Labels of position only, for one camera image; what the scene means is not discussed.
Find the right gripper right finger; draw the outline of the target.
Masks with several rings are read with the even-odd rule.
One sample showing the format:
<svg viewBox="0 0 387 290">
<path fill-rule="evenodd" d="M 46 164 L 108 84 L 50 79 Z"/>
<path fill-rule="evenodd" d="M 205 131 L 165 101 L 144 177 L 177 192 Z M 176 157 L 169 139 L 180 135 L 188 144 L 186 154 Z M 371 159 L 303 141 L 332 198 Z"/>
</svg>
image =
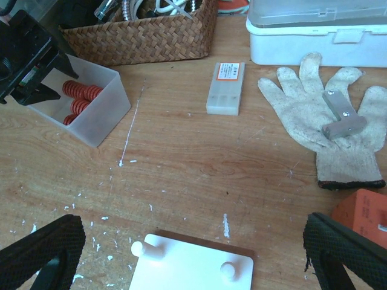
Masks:
<svg viewBox="0 0 387 290">
<path fill-rule="evenodd" d="M 346 269 L 373 289 L 386 289 L 386 249 L 332 218 L 308 215 L 303 232 L 307 262 L 322 289 L 354 289 Z"/>
</svg>

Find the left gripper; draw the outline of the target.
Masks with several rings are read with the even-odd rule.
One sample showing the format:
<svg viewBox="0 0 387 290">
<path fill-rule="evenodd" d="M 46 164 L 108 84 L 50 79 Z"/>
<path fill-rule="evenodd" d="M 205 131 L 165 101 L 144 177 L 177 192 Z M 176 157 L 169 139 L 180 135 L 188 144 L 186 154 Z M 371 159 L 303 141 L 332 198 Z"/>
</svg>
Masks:
<svg viewBox="0 0 387 290">
<path fill-rule="evenodd" d="M 8 25 L 1 25 L 2 105 L 9 95 L 23 106 L 59 100 L 59 93 L 42 84 L 54 68 L 79 78 L 53 37 L 26 11 L 19 10 Z"/>
</svg>

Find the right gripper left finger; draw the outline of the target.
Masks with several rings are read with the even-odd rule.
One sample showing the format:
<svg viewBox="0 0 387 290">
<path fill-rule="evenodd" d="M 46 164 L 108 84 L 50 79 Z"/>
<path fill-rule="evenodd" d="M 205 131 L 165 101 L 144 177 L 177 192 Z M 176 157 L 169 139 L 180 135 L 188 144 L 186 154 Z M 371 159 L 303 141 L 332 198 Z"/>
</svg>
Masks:
<svg viewBox="0 0 387 290">
<path fill-rule="evenodd" d="M 70 289 L 85 245 L 80 216 L 66 214 L 1 250 L 1 289 Z"/>
</svg>

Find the red square block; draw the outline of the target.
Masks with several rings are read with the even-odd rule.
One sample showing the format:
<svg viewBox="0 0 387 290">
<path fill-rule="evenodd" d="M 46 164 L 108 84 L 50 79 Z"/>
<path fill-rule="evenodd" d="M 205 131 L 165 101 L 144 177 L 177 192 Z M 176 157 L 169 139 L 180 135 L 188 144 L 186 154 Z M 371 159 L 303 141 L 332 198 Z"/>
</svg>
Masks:
<svg viewBox="0 0 387 290">
<path fill-rule="evenodd" d="M 333 220 L 386 248 L 386 195 L 359 189 L 331 214 Z"/>
</svg>

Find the translucent spring bin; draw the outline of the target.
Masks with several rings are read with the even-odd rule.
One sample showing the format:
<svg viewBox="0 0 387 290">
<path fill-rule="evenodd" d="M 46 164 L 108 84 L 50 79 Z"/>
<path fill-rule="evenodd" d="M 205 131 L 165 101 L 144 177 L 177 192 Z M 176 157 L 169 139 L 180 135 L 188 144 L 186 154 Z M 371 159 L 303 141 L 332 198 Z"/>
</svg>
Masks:
<svg viewBox="0 0 387 290">
<path fill-rule="evenodd" d="M 53 69 L 43 84 L 60 95 L 29 108 L 90 147 L 98 147 L 130 110 L 120 74 L 113 69 L 69 55 L 78 74 L 72 79 Z"/>
</svg>

